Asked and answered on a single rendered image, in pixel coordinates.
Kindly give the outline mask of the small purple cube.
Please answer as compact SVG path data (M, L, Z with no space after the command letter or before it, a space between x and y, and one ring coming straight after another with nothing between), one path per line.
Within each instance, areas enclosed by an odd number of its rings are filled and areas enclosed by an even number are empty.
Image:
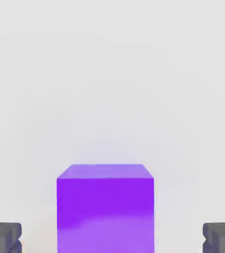
M143 165L71 165L56 192L57 253L155 253L154 179Z

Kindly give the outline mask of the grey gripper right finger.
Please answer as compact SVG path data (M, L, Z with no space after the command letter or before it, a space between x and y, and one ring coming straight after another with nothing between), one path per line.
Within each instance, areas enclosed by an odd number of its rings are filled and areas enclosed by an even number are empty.
M203 253L225 253L225 222L204 223Z

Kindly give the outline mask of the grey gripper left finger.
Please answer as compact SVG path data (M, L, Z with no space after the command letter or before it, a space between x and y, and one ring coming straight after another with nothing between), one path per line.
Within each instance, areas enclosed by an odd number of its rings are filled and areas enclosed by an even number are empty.
M0 253L22 253L22 226L16 222L0 222Z

